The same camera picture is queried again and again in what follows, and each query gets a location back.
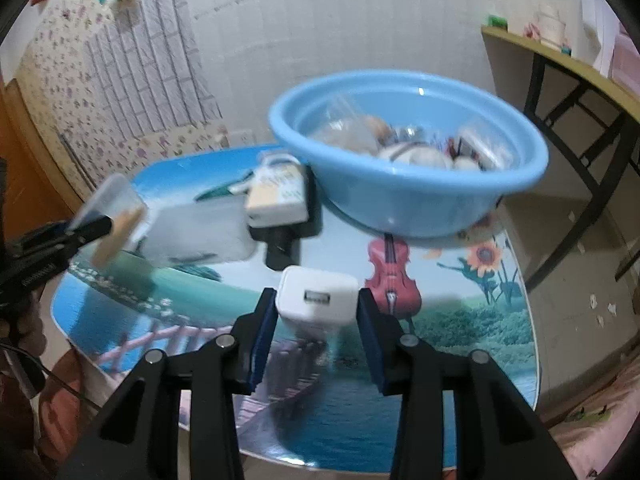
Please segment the clear box of toothpicks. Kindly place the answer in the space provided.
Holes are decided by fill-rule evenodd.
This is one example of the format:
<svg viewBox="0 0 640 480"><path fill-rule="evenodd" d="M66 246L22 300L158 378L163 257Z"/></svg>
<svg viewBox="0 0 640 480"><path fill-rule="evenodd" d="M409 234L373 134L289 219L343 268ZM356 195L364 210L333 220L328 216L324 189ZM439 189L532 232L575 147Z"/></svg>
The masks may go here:
<svg viewBox="0 0 640 480"><path fill-rule="evenodd" d="M109 176L79 209L70 222L71 231L87 231L101 217L111 221L111 229L83 248L80 253L97 269L105 269L126 248L130 237L148 213L148 206L123 174Z"/></svg>

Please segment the clear bag of swabs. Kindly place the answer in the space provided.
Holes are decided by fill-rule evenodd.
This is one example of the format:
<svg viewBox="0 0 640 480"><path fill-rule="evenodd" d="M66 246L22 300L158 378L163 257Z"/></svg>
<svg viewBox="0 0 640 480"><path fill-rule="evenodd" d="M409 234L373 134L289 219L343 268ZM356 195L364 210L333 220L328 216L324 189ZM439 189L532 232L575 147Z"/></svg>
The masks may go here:
<svg viewBox="0 0 640 480"><path fill-rule="evenodd" d="M380 142L359 106L344 94L334 96L309 139L357 154L376 155Z"/></svg>

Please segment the small green box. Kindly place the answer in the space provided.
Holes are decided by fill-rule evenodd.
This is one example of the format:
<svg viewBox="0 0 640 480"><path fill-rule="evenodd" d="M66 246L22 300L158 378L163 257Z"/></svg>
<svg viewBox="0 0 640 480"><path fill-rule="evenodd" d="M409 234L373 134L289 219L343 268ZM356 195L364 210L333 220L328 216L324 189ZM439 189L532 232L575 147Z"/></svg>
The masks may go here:
<svg viewBox="0 0 640 480"><path fill-rule="evenodd" d="M490 27L500 28L503 30L508 29L508 21L502 16L489 14L487 18L487 25Z"/></svg>

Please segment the light blue plastic basin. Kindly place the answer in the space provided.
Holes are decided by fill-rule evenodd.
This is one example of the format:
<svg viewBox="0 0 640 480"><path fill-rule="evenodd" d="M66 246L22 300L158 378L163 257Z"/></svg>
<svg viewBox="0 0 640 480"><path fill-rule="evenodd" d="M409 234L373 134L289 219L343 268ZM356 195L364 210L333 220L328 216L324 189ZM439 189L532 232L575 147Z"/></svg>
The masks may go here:
<svg viewBox="0 0 640 480"><path fill-rule="evenodd" d="M269 125L339 211L403 237L466 229L548 166L541 134L513 106L465 82L404 70L299 84L271 105Z"/></svg>

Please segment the white plastic hook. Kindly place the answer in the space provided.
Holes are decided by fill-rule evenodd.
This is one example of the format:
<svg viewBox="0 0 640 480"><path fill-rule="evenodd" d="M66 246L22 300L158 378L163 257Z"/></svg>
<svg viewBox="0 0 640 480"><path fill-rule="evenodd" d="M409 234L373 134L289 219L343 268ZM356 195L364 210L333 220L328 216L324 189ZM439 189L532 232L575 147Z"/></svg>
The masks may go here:
<svg viewBox="0 0 640 480"><path fill-rule="evenodd" d="M227 186L227 190L231 195L241 195L250 192L255 180L254 171L249 171L242 179L233 182Z"/></svg>

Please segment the brown wooden door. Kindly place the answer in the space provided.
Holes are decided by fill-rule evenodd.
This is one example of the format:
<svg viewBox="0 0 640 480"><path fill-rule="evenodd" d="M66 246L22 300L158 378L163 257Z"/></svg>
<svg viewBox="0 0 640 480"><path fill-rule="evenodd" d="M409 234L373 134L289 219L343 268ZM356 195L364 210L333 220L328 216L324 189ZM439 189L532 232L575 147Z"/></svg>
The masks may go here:
<svg viewBox="0 0 640 480"><path fill-rule="evenodd" d="M2 214L8 240L76 214L82 199L40 138L15 80L1 84L1 157L8 163Z"/></svg>

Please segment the white wall socket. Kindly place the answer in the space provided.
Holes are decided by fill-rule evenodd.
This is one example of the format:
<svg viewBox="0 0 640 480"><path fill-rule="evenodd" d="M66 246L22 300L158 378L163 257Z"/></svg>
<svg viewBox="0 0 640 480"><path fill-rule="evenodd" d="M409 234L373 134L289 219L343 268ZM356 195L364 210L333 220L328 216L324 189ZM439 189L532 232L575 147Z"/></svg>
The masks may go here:
<svg viewBox="0 0 640 480"><path fill-rule="evenodd" d="M229 148L242 148L257 143L254 132L250 129L233 130L227 133Z"/></svg>

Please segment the crushed clear plastic bottle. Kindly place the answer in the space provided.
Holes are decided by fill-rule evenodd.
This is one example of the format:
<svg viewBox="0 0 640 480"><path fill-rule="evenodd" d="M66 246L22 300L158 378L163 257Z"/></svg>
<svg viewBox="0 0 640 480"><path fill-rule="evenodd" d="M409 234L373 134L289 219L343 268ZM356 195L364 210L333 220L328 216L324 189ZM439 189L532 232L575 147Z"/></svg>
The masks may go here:
<svg viewBox="0 0 640 480"><path fill-rule="evenodd" d="M516 163L516 154L509 144L502 142L491 131L473 126L462 126L454 140L456 157L475 160L483 170L507 170Z"/></svg>

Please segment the long clear plastic case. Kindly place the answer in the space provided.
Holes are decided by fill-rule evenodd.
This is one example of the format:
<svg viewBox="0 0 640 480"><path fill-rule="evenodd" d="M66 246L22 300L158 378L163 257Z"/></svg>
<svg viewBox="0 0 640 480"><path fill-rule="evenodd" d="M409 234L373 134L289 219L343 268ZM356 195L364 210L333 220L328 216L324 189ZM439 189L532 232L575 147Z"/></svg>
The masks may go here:
<svg viewBox="0 0 640 480"><path fill-rule="evenodd" d="M152 266L169 268L242 261L255 250L244 198L226 196L161 209L137 252Z"/></svg>

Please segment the black device with label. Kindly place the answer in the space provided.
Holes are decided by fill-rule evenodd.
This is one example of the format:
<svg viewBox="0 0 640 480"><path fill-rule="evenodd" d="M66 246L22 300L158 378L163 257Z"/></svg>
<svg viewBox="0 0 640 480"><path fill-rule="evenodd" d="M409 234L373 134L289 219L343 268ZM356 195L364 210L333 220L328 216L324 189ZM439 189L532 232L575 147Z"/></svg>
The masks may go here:
<svg viewBox="0 0 640 480"><path fill-rule="evenodd" d="M320 234L322 207L314 174L284 151L265 152L254 169L245 202L250 236L266 244L273 271L297 266L300 241Z"/></svg>

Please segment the white USB wall charger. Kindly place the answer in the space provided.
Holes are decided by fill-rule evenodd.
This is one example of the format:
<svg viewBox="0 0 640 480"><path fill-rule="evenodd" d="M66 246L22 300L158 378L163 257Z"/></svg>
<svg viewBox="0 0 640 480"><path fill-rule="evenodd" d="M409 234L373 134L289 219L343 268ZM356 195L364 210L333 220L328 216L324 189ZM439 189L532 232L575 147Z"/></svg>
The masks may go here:
<svg viewBox="0 0 640 480"><path fill-rule="evenodd" d="M289 266L282 272L276 307L297 336L326 340L355 322L358 292L351 275Z"/></svg>

